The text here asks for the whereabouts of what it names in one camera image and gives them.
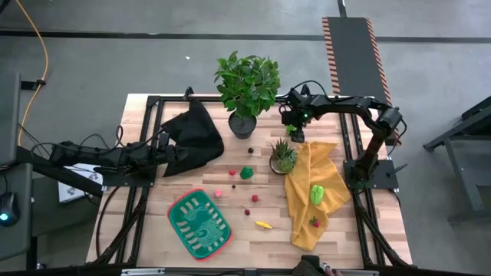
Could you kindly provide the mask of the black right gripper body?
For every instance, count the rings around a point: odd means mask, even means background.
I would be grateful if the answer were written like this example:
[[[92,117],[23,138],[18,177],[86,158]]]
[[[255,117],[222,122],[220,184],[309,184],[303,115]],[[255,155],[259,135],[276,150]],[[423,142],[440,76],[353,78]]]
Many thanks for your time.
[[[318,95],[311,94],[309,88],[307,93],[298,92],[291,88],[287,100],[290,110],[287,112],[288,125],[307,125],[312,119],[319,120],[315,111],[314,102],[319,99]]]

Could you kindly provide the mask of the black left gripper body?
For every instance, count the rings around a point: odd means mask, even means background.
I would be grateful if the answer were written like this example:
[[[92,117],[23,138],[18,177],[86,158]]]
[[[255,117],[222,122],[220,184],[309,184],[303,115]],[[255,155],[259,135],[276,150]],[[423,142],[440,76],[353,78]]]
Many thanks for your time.
[[[157,148],[154,151],[153,159],[157,165],[161,165],[177,161],[178,156],[178,149],[174,145],[167,145]]]

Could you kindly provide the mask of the light green toy pepper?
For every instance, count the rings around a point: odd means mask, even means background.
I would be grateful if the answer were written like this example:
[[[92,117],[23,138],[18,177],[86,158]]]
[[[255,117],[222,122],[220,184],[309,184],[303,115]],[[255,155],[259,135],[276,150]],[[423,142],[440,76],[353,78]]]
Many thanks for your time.
[[[323,186],[314,185],[310,191],[310,200],[314,205],[319,205],[324,197],[325,191]]]

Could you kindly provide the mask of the black cloth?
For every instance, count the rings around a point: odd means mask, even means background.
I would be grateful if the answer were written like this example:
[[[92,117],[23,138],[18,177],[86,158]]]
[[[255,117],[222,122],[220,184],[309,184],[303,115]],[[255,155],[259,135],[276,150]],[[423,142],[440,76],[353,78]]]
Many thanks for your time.
[[[168,120],[161,127],[176,146],[184,148],[188,153],[184,159],[168,163],[163,177],[203,167],[224,152],[222,137],[199,101],[191,101],[188,111]]]

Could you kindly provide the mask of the succulents in black bowl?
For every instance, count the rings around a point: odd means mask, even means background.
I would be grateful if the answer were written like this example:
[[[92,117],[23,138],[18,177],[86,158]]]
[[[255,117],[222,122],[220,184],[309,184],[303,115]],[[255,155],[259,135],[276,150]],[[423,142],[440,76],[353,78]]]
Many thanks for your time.
[[[269,165],[272,171],[278,175],[290,173],[297,162],[297,153],[294,147],[289,146],[288,142],[280,138],[275,145],[271,145],[272,155]]]

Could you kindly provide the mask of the leafy plant in black pot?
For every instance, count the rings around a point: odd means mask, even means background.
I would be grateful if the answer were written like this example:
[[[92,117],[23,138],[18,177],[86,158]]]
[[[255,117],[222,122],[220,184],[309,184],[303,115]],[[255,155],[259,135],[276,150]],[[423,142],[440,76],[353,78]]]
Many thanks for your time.
[[[257,117],[278,99],[278,63],[270,57],[239,57],[237,51],[217,62],[214,82],[220,101],[230,112],[229,128],[236,138],[245,140],[255,130]]]

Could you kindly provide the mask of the yellow cloth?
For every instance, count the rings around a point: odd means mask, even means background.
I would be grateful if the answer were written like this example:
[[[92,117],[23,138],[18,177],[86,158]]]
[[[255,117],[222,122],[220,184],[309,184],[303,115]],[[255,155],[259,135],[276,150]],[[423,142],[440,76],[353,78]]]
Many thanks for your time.
[[[297,162],[285,177],[284,188],[288,214],[292,220],[291,243],[305,251],[312,251],[329,225],[329,216],[351,199],[351,194],[329,158],[334,143],[305,142],[297,147]],[[319,205],[310,200],[312,186],[324,187]],[[309,224],[312,217],[320,227]]]

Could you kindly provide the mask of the green basket with orange rim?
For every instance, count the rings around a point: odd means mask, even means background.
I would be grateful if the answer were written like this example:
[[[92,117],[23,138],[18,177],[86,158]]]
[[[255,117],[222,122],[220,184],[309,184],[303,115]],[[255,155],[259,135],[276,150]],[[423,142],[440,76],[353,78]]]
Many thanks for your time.
[[[191,189],[168,209],[167,218],[189,254],[206,261],[232,241],[232,229],[202,188]]]

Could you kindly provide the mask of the black floor mat striped edges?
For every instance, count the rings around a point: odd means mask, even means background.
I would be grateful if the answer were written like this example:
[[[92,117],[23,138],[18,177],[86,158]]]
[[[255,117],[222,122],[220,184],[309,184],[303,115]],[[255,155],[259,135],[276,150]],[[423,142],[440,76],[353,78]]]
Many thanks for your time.
[[[368,18],[324,17],[321,20],[328,56],[331,89],[335,95],[392,99]]]

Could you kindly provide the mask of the white booklet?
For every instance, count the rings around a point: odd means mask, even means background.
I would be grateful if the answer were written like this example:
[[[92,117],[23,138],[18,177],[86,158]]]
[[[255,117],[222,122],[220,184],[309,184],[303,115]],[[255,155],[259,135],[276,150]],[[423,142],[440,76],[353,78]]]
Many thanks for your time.
[[[74,166],[66,166],[66,169],[69,169],[70,171],[75,172],[84,178],[95,181],[101,186],[101,190],[105,191],[106,188],[103,186],[103,176],[100,173],[95,172],[96,168],[96,165],[85,163],[77,163]],[[58,201],[60,203],[71,202],[75,199],[80,199],[86,196],[87,193],[82,190],[76,189],[62,182],[58,183]]]

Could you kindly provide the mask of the black desk beam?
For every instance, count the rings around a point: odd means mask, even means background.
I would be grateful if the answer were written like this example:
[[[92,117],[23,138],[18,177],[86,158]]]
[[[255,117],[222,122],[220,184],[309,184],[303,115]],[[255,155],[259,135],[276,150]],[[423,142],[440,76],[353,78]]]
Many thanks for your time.
[[[102,186],[99,183],[66,169],[63,166],[51,165],[47,159],[35,153],[31,153],[29,150],[21,146],[17,146],[15,162],[29,163],[33,166],[33,170],[36,173],[40,173],[43,176],[47,176],[51,179],[87,192],[93,196],[101,197],[103,195]]]

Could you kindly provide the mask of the black computer mouse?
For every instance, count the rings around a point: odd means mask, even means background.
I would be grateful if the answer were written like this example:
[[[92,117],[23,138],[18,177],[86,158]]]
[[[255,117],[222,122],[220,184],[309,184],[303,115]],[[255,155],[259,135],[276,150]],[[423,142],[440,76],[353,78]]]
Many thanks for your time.
[[[20,208],[14,192],[0,195],[0,226],[10,227],[20,219]]]

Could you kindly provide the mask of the grey metal cart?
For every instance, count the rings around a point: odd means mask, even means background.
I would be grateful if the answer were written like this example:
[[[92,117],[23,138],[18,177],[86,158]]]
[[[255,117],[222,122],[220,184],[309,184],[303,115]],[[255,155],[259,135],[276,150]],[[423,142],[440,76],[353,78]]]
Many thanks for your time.
[[[491,189],[491,96],[463,112],[460,120],[423,148],[444,146],[453,171],[462,184],[471,210],[450,216],[450,223],[491,219],[479,190]]]

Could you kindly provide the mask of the grey desk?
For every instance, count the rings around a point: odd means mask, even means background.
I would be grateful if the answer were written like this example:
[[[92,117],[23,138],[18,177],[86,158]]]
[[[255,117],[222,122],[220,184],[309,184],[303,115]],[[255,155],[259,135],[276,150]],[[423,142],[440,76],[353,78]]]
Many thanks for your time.
[[[20,86],[19,74],[0,71],[0,195],[14,192],[20,208],[15,225],[0,226],[0,261],[30,248],[32,165],[15,162]]]

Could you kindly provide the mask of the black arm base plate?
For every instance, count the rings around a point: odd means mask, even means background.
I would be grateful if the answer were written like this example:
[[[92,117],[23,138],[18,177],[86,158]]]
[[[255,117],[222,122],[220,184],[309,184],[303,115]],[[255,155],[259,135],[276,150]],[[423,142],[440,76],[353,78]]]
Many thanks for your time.
[[[154,184],[157,174],[155,166],[129,169],[102,166],[94,170],[103,176],[104,186],[150,187]]]
[[[354,174],[354,164],[354,160],[345,160],[343,163],[344,182],[349,189],[398,189],[396,174],[407,167],[406,163],[395,167],[392,160],[379,160],[371,176],[364,180]]]

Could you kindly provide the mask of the black metal table frame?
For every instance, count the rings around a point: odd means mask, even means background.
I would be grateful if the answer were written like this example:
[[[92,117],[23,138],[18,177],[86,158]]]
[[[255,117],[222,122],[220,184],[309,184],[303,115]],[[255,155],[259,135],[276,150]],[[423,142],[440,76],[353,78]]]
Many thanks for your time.
[[[154,121],[160,107],[158,96],[128,94],[120,122],[124,128],[123,143],[139,140],[147,110],[150,111],[147,137],[153,134]],[[203,104],[223,138],[225,152],[204,167],[176,176],[163,178],[166,165],[159,166],[143,218],[137,266],[293,268],[300,261],[301,255],[313,254],[336,268],[362,268],[358,229],[351,200],[329,216],[329,225],[313,252],[303,251],[291,244],[292,221],[288,215],[284,178],[274,174],[269,167],[272,153],[270,145],[280,136],[283,140],[290,140],[285,137],[278,108],[273,107],[262,113],[252,136],[247,140],[239,140],[229,128],[229,113],[222,103]],[[304,132],[306,141],[337,143],[329,158],[342,175],[342,163],[346,157],[339,115],[328,113],[319,121],[312,120]],[[252,154],[248,153],[251,147],[254,149]],[[251,179],[241,179],[238,175],[244,166],[253,168]],[[231,176],[230,170],[235,170],[236,174]],[[192,258],[166,216],[168,207],[194,188],[203,188],[211,198],[214,198],[216,189],[222,191],[222,196],[213,201],[230,224],[233,234],[232,241],[206,261]],[[119,188],[108,204],[99,231],[101,251],[120,231],[129,191],[128,187]],[[259,197],[257,202],[252,201],[253,195]],[[392,192],[380,189],[375,189],[372,195],[380,231],[400,258],[411,264],[410,249],[396,197]],[[250,215],[245,215],[245,209],[250,211]],[[272,229],[257,226],[255,221],[268,223]]]

